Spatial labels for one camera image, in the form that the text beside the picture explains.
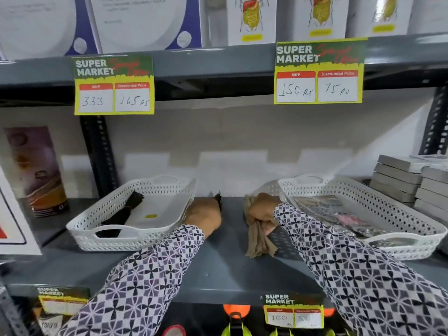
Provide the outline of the green yellow price tag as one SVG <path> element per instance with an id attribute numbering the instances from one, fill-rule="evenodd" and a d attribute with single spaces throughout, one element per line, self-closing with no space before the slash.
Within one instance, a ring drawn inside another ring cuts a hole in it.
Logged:
<path id="1" fill-rule="evenodd" d="M 362 103 L 367 42 L 277 42 L 274 104 Z"/>
<path id="2" fill-rule="evenodd" d="M 153 115 L 154 67 L 151 55 L 72 57 L 76 116 Z"/>
<path id="3" fill-rule="evenodd" d="M 265 322 L 288 329 L 323 329 L 323 302 L 322 294 L 265 294 Z"/>
<path id="4" fill-rule="evenodd" d="M 91 297 L 89 288 L 35 286 L 42 310 L 53 315 L 75 315 Z"/>

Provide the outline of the beige stockings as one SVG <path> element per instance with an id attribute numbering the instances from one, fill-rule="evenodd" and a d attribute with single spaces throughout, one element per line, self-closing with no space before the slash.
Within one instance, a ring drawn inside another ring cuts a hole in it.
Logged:
<path id="1" fill-rule="evenodd" d="M 248 225 L 248 248 L 246 256 L 253 259 L 255 257 L 262 256 L 263 254 L 269 254 L 270 256 L 274 257 L 278 248 L 269 239 L 269 235 L 268 236 L 264 235 L 264 233 L 261 230 L 259 222 L 249 225 L 246 219 L 248 209 L 255 200 L 255 198 L 256 198 L 255 196 L 249 196 L 249 195 L 244 196 L 243 212 L 245 216 L 245 222 Z"/>

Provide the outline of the person's right forearm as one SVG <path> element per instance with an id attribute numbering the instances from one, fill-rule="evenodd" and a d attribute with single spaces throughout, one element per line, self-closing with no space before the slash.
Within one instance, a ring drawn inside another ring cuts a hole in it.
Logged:
<path id="1" fill-rule="evenodd" d="M 273 218 L 361 336 L 448 336 L 448 291 L 403 262 L 280 203 Z"/>

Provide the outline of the white box with organ print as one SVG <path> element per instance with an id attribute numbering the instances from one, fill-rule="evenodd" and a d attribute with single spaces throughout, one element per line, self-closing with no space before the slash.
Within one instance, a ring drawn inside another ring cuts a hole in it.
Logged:
<path id="1" fill-rule="evenodd" d="M 229 46 L 276 42 L 277 0 L 226 0 Z"/>
<path id="2" fill-rule="evenodd" d="M 406 35 L 414 0 L 350 0 L 347 38 Z"/>
<path id="3" fill-rule="evenodd" d="M 293 1 L 293 41 L 345 38 L 350 0 Z"/>

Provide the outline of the plain grey-white box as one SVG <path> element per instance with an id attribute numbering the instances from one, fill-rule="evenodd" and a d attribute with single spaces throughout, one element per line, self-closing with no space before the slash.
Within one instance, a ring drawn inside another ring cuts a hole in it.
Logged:
<path id="1" fill-rule="evenodd" d="M 199 0 L 203 48 L 228 45 L 227 0 Z"/>

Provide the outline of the white sign with red mark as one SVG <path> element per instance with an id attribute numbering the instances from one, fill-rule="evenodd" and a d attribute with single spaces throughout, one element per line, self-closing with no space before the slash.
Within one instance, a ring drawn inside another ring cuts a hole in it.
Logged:
<path id="1" fill-rule="evenodd" d="M 0 257 L 40 256 L 41 249 L 0 166 Z"/>

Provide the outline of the person's left hand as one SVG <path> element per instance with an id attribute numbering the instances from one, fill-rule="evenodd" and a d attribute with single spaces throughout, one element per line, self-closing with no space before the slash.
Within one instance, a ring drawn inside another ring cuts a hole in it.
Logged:
<path id="1" fill-rule="evenodd" d="M 188 207 L 183 224 L 199 228 L 205 238 L 216 231 L 222 223 L 221 207 L 215 197 L 198 197 Z"/>

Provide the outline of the grey metal shelf board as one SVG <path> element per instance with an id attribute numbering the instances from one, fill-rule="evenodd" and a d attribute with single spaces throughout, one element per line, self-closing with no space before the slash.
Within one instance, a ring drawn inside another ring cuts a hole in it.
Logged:
<path id="1" fill-rule="evenodd" d="M 154 63 L 155 100 L 273 94 L 275 44 L 143 52 Z M 0 61 L 0 108 L 74 104 L 74 58 Z M 373 37 L 365 90 L 448 88 L 448 33 Z"/>
<path id="2" fill-rule="evenodd" d="M 264 294 L 322 294 L 301 259 L 245 256 L 247 226 L 243 197 L 223 198 L 223 223 L 201 246 L 183 276 L 174 301 L 262 305 Z M 42 248 L 42 255 L 7 265 L 3 277 L 11 295 L 26 285 L 77 286 L 96 293 L 109 272 L 131 252 L 84 252 L 66 231 Z"/>

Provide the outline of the purple printed canister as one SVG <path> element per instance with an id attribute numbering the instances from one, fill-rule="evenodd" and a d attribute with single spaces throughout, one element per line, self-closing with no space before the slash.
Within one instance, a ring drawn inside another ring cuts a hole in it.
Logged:
<path id="1" fill-rule="evenodd" d="M 68 198 L 47 126 L 4 129 L 25 199 L 36 218 L 61 214 Z"/>

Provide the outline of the person's right hand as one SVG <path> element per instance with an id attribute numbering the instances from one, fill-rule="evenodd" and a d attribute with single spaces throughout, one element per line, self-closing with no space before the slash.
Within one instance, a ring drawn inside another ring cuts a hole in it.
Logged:
<path id="1" fill-rule="evenodd" d="M 272 197 L 264 192 L 260 193 L 248 209 L 246 214 L 247 222 L 251 225 L 256 222 L 276 220 L 274 211 L 281 203 L 276 197 Z"/>

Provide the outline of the yellow-green item with orange top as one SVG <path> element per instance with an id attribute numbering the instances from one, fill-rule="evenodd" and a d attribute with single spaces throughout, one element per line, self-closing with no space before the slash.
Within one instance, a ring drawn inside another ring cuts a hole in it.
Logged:
<path id="1" fill-rule="evenodd" d="M 250 308 L 251 305 L 223 304 L 229 322 L 221 336 L 253 336 L 243 322 L 243 319 L 249 314 Z"/>

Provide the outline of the black stockings bundle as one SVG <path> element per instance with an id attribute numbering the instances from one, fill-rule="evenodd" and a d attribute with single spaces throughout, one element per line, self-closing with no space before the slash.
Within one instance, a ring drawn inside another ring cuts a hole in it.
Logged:
<path id="1" fill-rule="evenodd" d="M 137 206 L 139 206 L 144 199 L 144 195 L 133 191 L 131 195 L 126 200 L 124 206 L 118 210 L 111 218 L 105 220 L 101 223 L 101 226 L 109 226 L 109 225 L 124 225 L 128 218 L 131 215 L 132 210 L 134 210 Z M 98 238 L 116 238 L 119 237 L 121 230 L 120 229 L 111 229 L 111 230 L 103 230 L 98 231 L 95 235 Z"/>

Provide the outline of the stack of grey flat boxes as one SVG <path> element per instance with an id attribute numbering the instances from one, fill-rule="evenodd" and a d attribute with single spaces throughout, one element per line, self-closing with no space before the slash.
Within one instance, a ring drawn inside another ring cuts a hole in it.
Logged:
<path id="1" fill-rule="evenodd" d="M 448 229 L 448 157 L 380 155 L 369 186 Z"/>

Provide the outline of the person's left forearm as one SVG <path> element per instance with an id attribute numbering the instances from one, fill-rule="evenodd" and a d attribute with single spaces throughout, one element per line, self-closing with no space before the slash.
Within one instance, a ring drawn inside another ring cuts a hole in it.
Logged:
<path id="1" fill-rule="evenodd" d="M 183 224 L 127 257 L 57 336 L 154 336 L 204 241 L 200 228 Z"/>

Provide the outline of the dark perforated shelf post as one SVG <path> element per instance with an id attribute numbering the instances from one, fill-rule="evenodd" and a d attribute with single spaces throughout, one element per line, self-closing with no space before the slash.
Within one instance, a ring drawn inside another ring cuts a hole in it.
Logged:
<path id="1" fill-rule="evenodd" d="M 418 154 L 448 152 L 448 84 L 437 87 Z"/>
<path id="2" fill-rule="evenodd" d="M 120 186 L 106 118 L 82 115 L 79 120 L 98 196 L 103 198 Z"/>

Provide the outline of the pile of clear wrapped packets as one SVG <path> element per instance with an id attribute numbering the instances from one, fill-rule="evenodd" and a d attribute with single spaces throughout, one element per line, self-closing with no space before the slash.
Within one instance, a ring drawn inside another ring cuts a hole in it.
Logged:
<path id="1" fill-rule="evenodd" d="M 344 199 L 342 196 L 289 196 L 296 208 L 327 226 L 357 237 L 377 248 L 412 246 L 417 234 L 399 231 L 368 209 Z"/>

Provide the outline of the white perforated plastic basket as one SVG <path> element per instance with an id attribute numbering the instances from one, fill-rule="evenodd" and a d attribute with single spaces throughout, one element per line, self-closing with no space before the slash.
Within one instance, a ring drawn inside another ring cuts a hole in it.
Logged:
<path id="1" fill-rule="evenodd" d="M 88 252 L 137 251 L 155 244 L 184 219 L 196 190 L 195 178 L 159 175 L 124 183 L 71 219 L 66 229 L 77 246 Z M 124 225 L 101 226 L 120 210 L 133 191 L 144 195 Z M 147 214 L 157 214 L 145 219 Z M 116 238 L 98 238 L 95 233 L 120 229 Z"/>
<path id="2" fill-rule="evenodd" d="M 448 234 L 436 220 L 354 179 L 340 175 L 303 174 L 277 180 L 283 198 L 334 196 L 344 209 L 367 223 L 355 235 L 401 261 L 430 257 Z"/>

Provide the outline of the white blue round-print box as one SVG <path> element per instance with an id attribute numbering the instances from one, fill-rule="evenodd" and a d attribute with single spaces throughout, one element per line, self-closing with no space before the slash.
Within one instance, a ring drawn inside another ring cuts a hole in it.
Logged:
<path id="1" fill-rule="evenodd" d="M 0 0 L 0 59 L 101 52 L 90 0 Z"/>
<path id="2" fill-rule="evenodd" d="M 202 48 L 205 0 L 87 0 L 103 54 Z"/>

